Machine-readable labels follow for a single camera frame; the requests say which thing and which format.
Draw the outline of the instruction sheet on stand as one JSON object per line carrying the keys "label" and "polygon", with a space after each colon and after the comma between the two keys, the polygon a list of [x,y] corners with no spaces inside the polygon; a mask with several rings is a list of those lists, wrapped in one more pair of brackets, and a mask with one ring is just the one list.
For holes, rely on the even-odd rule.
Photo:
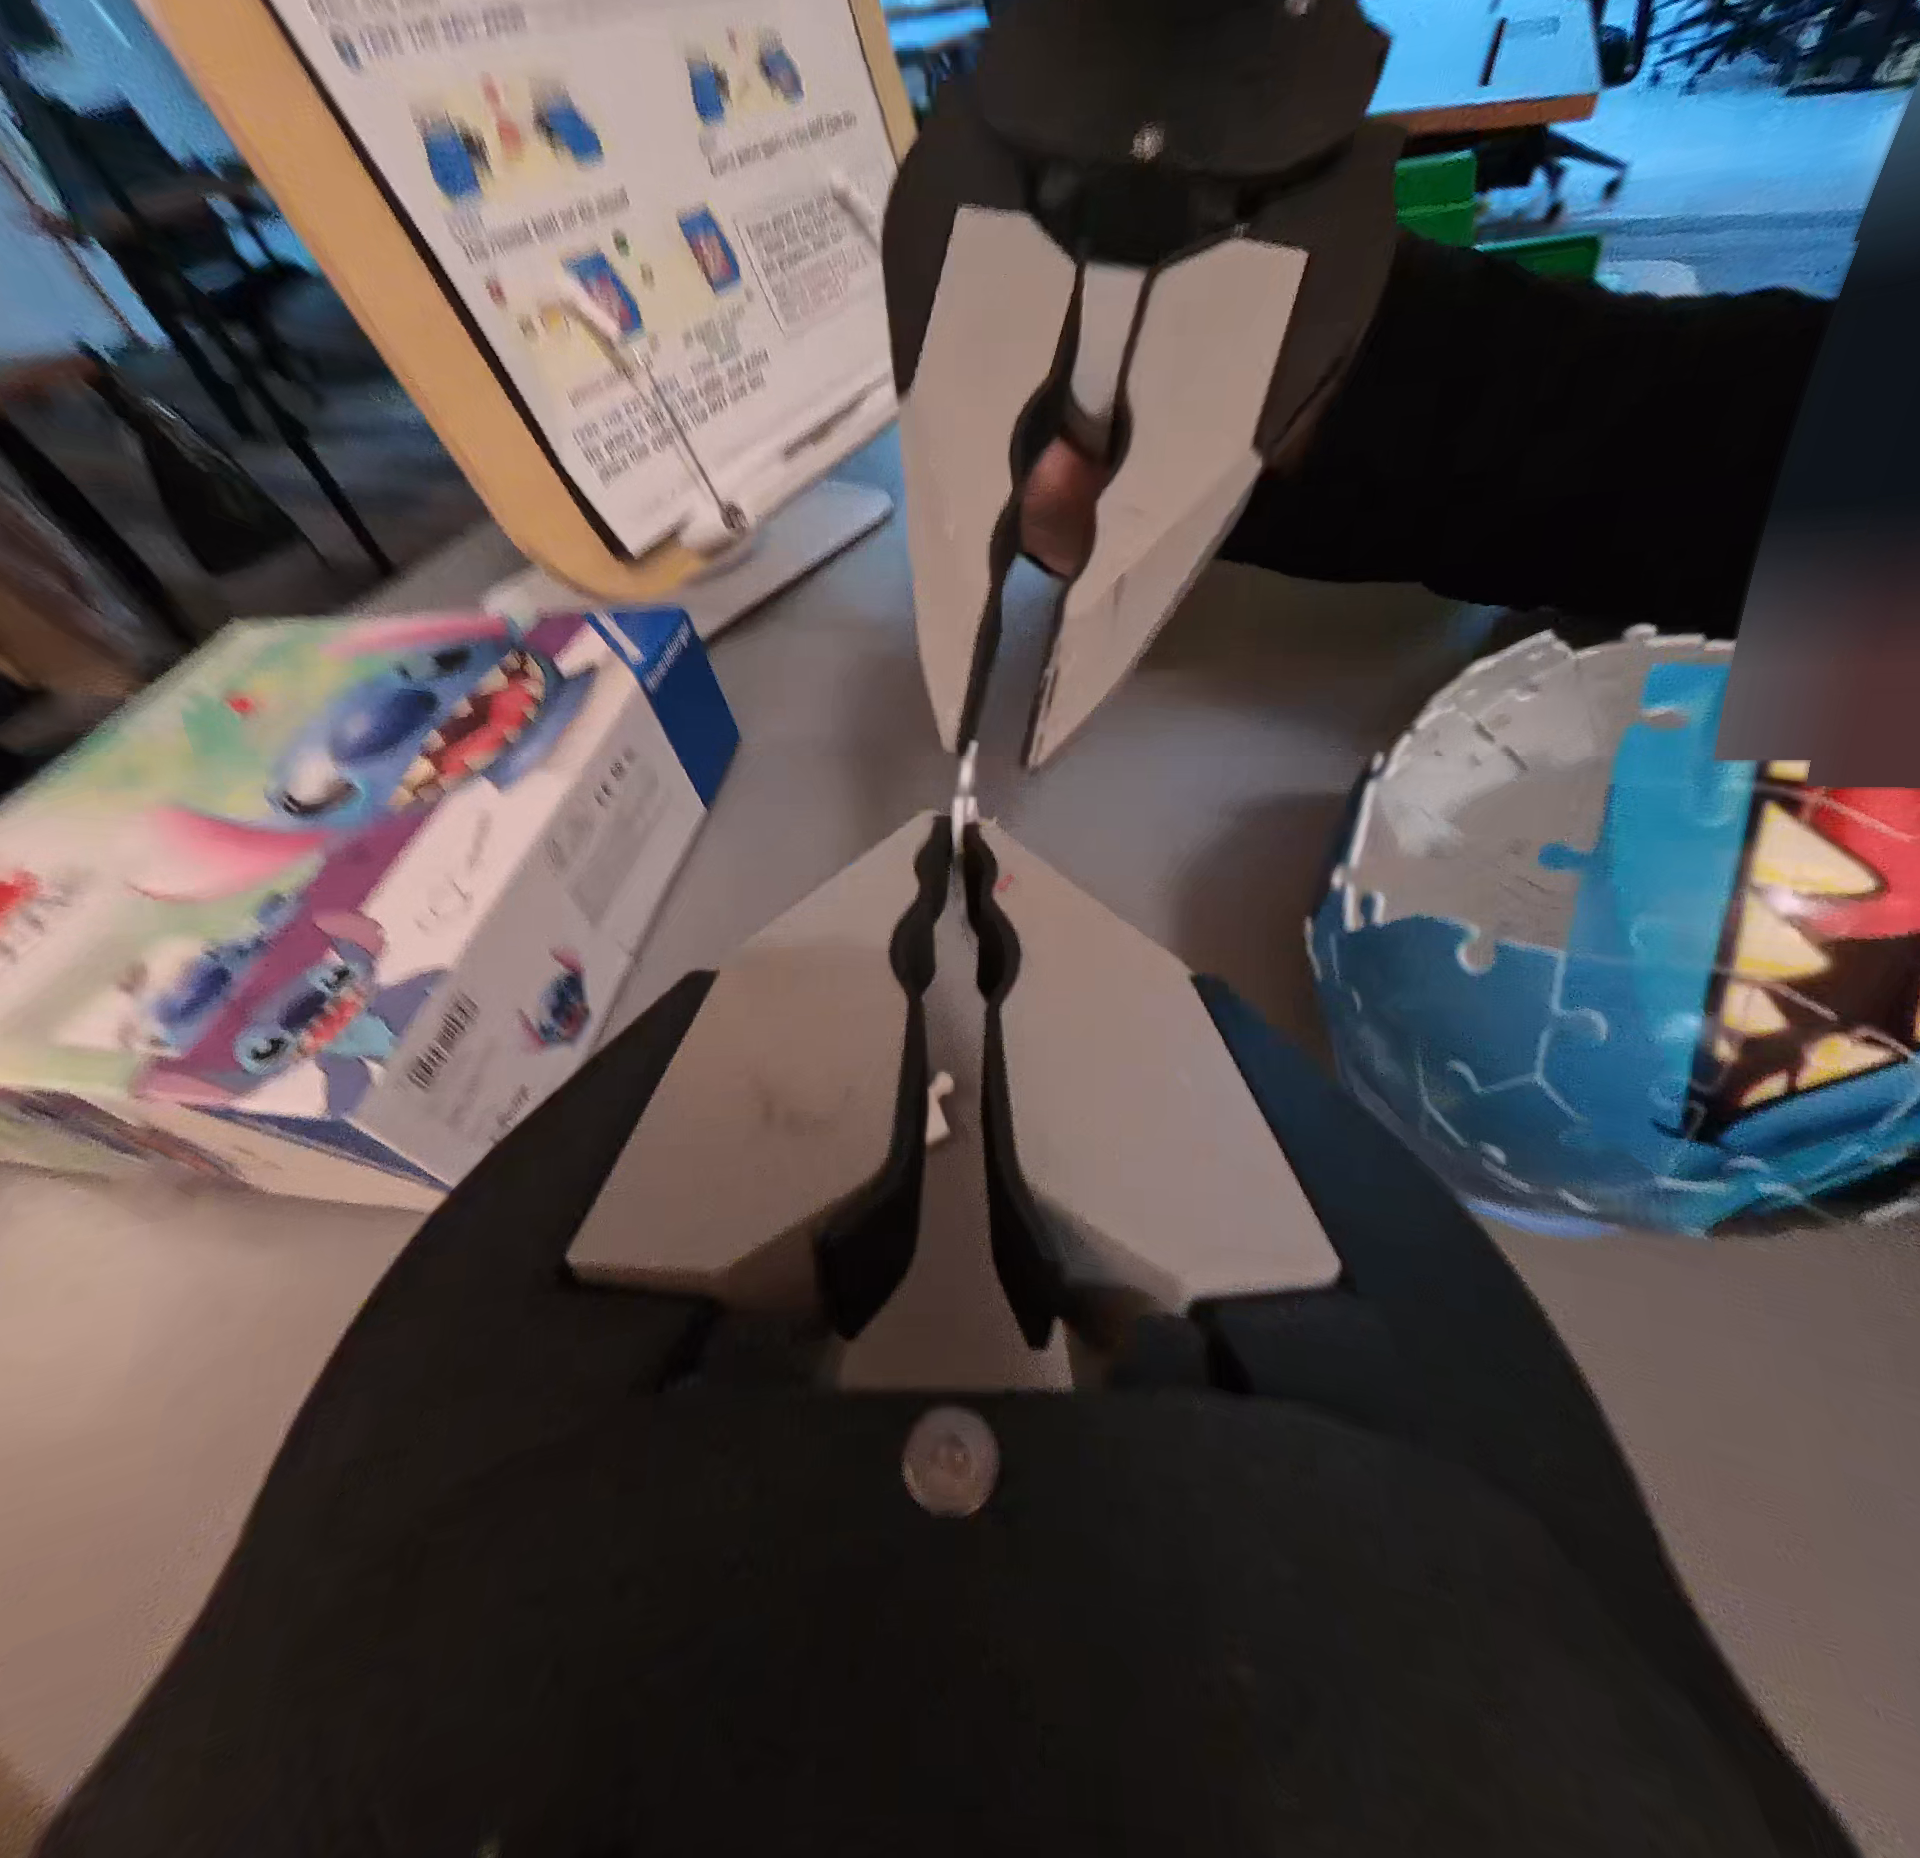
{"label": "instruction sheet on stand", "polygon": [[[136,4],[493,522],[540,572],[595,598],[717,598],[727,572],[762,557],[773,561],[773,575],[760,595],[770,597],[892,512],[889,499],[855,486],[857,509],[848,525],[811,514],[820,505],[819,493],[837,502],[848,490],[837,483],[841,468],[894,424],[896,390],[884,424],[868,421],[855,431],[848,452],[765,517],[730,526],[712,545],[698,545],[683,533],[641,558],[615,557],[542,457],[528,419],[491,371],[395,207],[358,162],[264,0]],[[883,3],[853,0],[853,7],[900,171],[914,138],[914,119]]]}

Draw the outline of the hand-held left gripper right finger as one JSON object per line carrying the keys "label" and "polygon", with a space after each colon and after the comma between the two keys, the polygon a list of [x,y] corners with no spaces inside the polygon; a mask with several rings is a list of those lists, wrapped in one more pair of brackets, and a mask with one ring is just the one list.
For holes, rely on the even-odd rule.
{"label": "hand-held left gripper right finger", "polygon": [[1331,1291],[1341,1259],[1197,974],[978,819],[978,1145],[1021,1338]]}

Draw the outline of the cartoon printed puzzle box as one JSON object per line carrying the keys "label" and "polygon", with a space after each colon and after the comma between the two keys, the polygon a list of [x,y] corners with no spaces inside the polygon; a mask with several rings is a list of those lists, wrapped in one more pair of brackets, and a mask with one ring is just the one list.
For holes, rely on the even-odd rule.
{"label": "cartoon printed puzzle box", "polygon": [[4,1168],[433,1211],[603,1039],[739,738],[671,605],[230,625],[4,800]]}

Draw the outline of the background desk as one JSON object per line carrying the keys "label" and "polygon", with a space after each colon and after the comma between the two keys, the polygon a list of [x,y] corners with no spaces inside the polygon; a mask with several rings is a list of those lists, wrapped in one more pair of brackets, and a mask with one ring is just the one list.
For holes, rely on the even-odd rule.
{"label": "background desk", "polygon": [[1572,124],[1604,89],[1590,0],[1358,0],[1386,37],[1368,104],[1412,138]]}

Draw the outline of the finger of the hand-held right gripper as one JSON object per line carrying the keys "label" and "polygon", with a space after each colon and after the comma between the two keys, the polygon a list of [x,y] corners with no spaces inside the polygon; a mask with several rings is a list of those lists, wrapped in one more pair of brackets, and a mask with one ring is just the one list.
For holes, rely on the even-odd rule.
{"label": "finger of the hand-held right gripper", "polygon": [[1222,238],[1159,270],[1123,376],[1127,443],[1069,581],[1024,743],[1047,768],[1140,665],[1237,525],[1308,257]]}
{"label": "finger of the hand-held right gripper", "polygon": [[1079,351],[1082,269],[1034,219],[959,209],[900,398],[906,548],[940,749],[978,738],[1023,475],[1017,448]]}

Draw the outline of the green crate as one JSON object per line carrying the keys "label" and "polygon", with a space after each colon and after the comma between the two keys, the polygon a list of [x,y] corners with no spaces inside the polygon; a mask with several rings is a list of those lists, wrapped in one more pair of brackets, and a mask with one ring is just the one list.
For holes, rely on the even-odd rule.
{"label": "green crate", "polygon": [[1403,156],[1395,171],[1395,209],[1400,230],[1428,244],[1474,251],[1548,280],[1598,282],[1600,236],[1491,238],[1482,235],[1479,164],[1470,148]]}

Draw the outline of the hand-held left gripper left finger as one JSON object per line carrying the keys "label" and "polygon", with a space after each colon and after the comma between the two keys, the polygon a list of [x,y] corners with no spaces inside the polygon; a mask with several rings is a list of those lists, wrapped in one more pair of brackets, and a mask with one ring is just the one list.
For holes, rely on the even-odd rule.
{"label": "hand-held left gripper left finger", "polygon": [[715,974],[581,1230],[585,1284],[857,1340],[913,1267],[953,825],[918,815]]}

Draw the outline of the person's right hand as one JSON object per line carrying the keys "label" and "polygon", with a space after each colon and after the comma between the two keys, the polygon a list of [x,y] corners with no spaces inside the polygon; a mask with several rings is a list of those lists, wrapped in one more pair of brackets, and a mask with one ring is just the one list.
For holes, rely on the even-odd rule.
{"label": "person's right hand", "polygon": [[1017,505],[1018,554],[1070,585],[1090,564],[1098,505],[1117,471],[1120,432],[1109,426],[1052,436],[1026,471]]}

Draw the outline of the blue puzzle ball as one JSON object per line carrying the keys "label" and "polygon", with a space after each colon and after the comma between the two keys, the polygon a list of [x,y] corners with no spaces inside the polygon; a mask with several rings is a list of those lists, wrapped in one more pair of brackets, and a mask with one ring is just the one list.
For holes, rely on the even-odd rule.
{"label": "blue puzzle ball", "polygon": [[1721,759],[1733,659],[1542,628],[1357,782],[1306,933],[1332,1059],[1485,1220],[1917,1220],[1917,791]]}

